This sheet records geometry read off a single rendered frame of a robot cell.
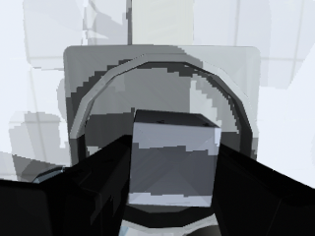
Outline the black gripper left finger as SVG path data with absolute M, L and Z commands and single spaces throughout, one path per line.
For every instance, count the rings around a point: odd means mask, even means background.
M 0 180 L 0 236 L 119 236 L 133 135 L 36 182 Z

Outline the grey balance scale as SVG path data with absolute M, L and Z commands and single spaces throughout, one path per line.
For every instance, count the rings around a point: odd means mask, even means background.
M 261 52 L 255 46 L 193 44 L 193 0 L 131 0 L 133 44 L 64 48 L 71 166 L 133 135 L 135 110 L 198 113 L 220 142 L 256 160 Z M 209 206 L 129 205 L 121 225 L 184 233 L 218 223 Z

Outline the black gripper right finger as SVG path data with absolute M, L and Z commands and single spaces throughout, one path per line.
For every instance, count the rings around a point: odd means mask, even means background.
M 212 208 L 220 236 L 315 236 L 315 189 L 220 143 Z

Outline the grey cylinder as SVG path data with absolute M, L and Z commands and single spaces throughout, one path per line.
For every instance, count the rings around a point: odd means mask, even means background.
M 208 227 L 202 227 L 196 229 L 186 236 L 221 236 L 219 225 L 208 225 Z

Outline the grey cube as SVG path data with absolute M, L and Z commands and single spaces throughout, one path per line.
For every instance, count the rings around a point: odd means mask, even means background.
M 209 206 L 220 142 L 205 115 L 135 110 L 129 205 Z

